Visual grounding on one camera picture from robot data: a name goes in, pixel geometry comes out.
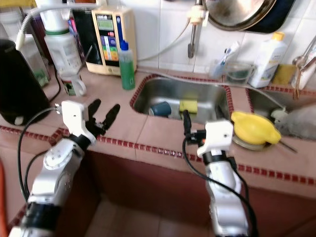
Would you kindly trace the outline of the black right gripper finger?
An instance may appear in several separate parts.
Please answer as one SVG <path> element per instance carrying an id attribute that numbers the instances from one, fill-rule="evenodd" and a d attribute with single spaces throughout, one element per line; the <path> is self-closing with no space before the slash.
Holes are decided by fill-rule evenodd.
<path id="1" fill-rule="evenodd" d="M 191 121 L 191 116 L 190 113 L 187 109 L 185 109 L 182 112 L 182 120 L 183 120 L 183 127 L 184 127 L 184 136 L 185 140 L 191 140 L 192 133 L 192 121 Z"/>

